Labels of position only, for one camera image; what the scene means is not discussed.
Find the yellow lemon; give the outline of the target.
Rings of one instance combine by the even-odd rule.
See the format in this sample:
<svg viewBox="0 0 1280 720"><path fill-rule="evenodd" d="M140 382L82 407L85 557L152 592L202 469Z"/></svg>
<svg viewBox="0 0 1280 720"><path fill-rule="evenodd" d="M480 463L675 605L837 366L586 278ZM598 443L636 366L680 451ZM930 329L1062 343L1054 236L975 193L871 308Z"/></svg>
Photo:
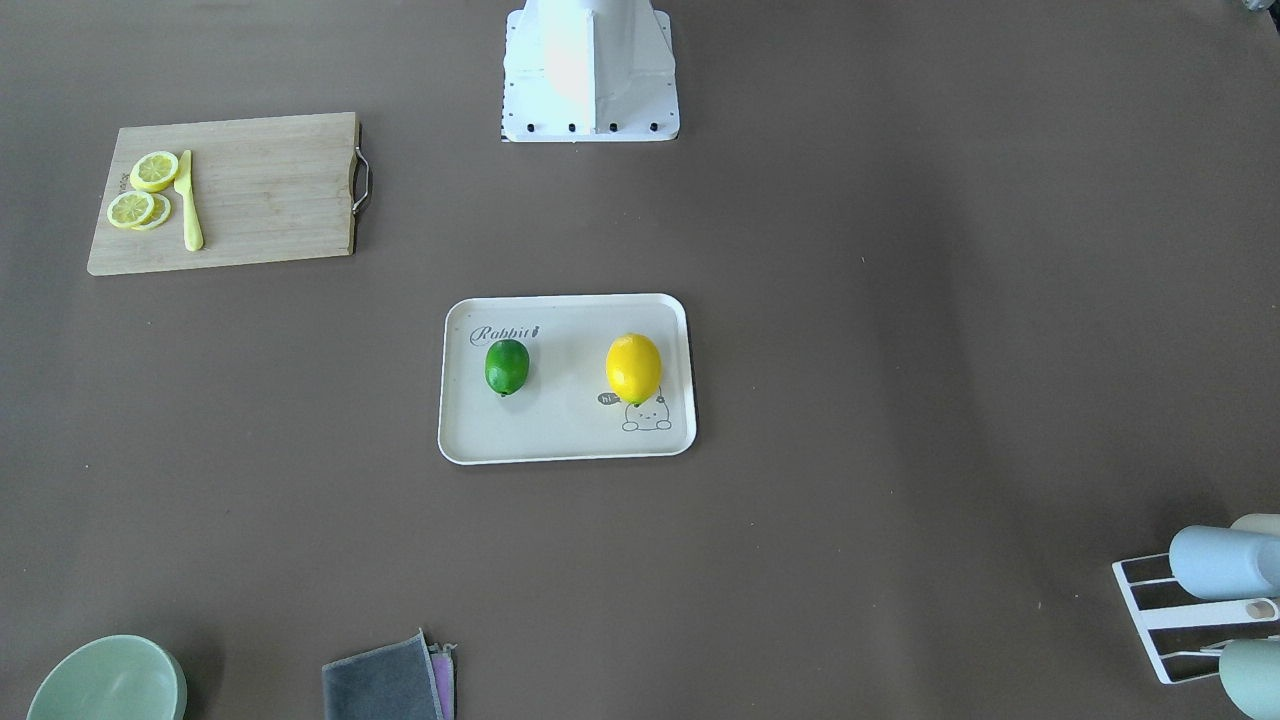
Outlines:
<svg viewBox="0 0 1280 720"><path fill-rule="evenodd" d="M605 379L621 401L643 405L657 393L662 378L660 351L648 336L617 337L605 355Z"/></svg>

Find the green lime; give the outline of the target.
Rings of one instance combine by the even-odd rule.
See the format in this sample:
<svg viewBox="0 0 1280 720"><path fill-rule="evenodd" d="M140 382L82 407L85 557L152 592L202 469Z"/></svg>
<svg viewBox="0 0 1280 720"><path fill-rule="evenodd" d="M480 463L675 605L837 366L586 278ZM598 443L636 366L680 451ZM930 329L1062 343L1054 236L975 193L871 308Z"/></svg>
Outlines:
<svg viewBox="0 0 1280 720"><path fill-rule="evenodd" d="M497 395L511 396L525 387L530 366L530 352L522 342L511 338L498 340L486 351L485 382Z"/></svg>

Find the cream rabbit tray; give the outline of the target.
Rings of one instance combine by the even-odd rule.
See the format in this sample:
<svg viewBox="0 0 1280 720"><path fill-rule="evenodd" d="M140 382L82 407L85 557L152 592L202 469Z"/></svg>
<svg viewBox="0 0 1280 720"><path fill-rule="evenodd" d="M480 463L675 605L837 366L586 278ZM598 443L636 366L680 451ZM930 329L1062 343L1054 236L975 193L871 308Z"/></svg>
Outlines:
<svg viewBox="0 0 1280 720"><path fill-rule="evenodd" d="M605 354L628 332L653 340L663 375L644 404L605 380ZM522 389L484 380L490 345L530 354ZM445 316L438 446L460 465L675 456L698 434L687 314L667 293L466 299Z"/></svg>

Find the grey folded cloth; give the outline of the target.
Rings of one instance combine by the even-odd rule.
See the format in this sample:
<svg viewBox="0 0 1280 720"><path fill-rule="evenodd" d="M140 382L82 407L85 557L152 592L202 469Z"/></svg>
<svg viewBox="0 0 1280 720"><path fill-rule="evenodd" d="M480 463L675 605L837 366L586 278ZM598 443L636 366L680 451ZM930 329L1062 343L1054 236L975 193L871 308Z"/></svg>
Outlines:
<svg viewBox="0 0 1280 720"><path fill-rule="evenodd" d="M454 643L422 632L323 666L326 719L454 719Z"/></svg>

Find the bamboo cutting board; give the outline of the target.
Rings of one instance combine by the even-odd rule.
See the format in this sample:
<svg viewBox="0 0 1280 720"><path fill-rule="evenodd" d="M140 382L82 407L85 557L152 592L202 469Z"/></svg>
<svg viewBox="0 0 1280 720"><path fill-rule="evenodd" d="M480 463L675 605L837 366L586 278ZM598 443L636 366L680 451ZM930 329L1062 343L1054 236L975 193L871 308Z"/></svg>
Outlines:
<svg viewBox="0 0 1280 720"><path fill-rule="evenodd" d="M172 215L154 231L116 228L100 217L91 275L236 266L355 250L357 213L370 176L352 111L125 127L118 132L102 205L131 187L134 163L151 151L192 154L201 250L183 240L183 199L166 190Z"/></svg>

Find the yellow plastic knife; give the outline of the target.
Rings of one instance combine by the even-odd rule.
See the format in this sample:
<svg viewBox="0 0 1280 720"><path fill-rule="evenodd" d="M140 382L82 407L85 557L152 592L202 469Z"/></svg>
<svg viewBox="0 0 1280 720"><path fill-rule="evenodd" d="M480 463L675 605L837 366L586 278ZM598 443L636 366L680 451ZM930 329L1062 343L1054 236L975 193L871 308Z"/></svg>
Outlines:
<svg viewBox="0 0 1280 720"><path fill-rule="evenodd" d="M186 250L189 252L197 252L204 247L204 231L198 219L198 206L195 199L192 169L192 151L187 149L179 155L173 187L180 196L183 204L183 241Z"/></svg>

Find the lemon slice behind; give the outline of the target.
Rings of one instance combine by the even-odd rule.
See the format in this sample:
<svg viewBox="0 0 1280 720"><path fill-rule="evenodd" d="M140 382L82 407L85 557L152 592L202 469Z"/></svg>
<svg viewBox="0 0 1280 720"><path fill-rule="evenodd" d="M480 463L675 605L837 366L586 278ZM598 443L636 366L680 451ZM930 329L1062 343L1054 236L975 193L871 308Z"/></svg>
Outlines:
<svg viewBox="0 0 1280 720"><path fill-rule="evenodd" d="M132 225L132 231L154 231L163 225L172 215L172 200L164 193L151 193L154 208L150 215L138 225Z"/></svg>

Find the lemon slice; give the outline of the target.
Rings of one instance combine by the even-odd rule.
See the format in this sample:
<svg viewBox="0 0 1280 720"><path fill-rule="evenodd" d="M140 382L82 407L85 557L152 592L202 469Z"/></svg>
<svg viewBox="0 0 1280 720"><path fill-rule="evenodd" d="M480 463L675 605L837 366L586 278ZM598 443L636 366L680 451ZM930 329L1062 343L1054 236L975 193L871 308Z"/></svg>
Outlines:
<svg viewBox="0 0 1280 720"><path fill-rule="evenodd" d="M151 222L156 210L157 200L154 193L132 190L115 196L108 205L105 217L119 229L133 229Z"/></svg>
<svg viewBox="0 0 1280 720"><path fill-rule="evenodd" d="M180 159L169 151L154 151L140 158L128 174L133 190L160 193L177 178Z"/></svg>
<svg viewBox="0 0 1280 720"><path fill-rule="evenodd" d="M154 231L163 225L172 215L172 200L164 193L151 193L154 208L150 215L138 225L132 225L132 231Z"/></svg>

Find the lemon slice lower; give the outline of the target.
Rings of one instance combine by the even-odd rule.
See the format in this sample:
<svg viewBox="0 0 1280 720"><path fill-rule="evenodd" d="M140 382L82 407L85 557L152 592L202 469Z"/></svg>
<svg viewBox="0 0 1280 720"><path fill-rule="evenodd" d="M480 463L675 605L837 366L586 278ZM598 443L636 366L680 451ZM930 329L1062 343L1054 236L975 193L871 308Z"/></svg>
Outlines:
<svg viewBox="0 0 1280 720"><path fill-rule="evenodd" d="M180 159L169 151L154 151L140 158L128 174L133 190L160 193L177 178Z"/></svg>

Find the lemon slice upper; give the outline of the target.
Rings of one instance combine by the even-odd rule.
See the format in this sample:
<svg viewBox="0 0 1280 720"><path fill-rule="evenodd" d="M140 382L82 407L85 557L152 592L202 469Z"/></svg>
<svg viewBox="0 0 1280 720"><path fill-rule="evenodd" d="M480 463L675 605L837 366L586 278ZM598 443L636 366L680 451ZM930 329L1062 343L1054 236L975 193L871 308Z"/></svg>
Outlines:
<svg viewBox="0 0 1280 720"><path fill-rule="evenodd" d="M132 190L115 196L108 205L105 217L119 229L133 229L151 222L156 210L157 200L154 193Z"/></svg>

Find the mint green bowl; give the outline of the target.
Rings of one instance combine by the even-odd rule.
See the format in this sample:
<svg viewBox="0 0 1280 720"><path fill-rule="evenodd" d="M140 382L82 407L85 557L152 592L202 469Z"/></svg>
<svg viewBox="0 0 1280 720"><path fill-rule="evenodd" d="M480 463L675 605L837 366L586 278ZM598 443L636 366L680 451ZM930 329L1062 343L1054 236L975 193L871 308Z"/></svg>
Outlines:
<svg viewBox="0 0 1280 720"><path fill-rule="evenodd" d="M186 675L141 635L109 635L65 656L41 682L28 719L183 719Z"/></svg>

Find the light blue plastic cup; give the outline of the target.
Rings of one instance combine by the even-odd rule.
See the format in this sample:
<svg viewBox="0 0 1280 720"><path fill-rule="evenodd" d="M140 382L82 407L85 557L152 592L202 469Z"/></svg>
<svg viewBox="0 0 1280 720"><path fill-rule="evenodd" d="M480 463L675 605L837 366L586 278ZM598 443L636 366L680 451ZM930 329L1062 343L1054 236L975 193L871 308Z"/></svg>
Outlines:
<svg viewBox="0 0 1280 720"><path fill-rule="evenodd" d="M1279 538L1249 530L1187 527L1169 547L1176 582L1201 600L1279 594Z"/></svg>

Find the mint green plastic cup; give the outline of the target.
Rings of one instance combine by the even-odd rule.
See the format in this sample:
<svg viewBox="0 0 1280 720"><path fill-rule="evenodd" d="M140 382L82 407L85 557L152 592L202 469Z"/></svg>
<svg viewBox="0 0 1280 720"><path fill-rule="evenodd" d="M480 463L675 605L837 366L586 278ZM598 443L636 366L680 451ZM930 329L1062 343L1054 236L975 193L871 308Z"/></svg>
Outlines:
<svg viewBox="0 0 1280 720"><path fill-rule="evenodd" d="M1239 639L1222 647L1219 676L1249 719L1279 719L1279 641Z"/></svg>

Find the white bracket with knobs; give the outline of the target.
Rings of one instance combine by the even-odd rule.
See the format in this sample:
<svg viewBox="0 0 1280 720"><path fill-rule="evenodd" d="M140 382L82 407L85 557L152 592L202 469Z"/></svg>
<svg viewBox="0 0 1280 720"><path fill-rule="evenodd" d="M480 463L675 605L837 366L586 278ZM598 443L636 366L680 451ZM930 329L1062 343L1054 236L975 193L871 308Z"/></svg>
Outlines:
<svg viewBox="0 0 1280 720"><path fill-rule="evenodd" d="M649 1L527 1L506 18L503 69L506 142L678 137L672 24Z"/></svg>

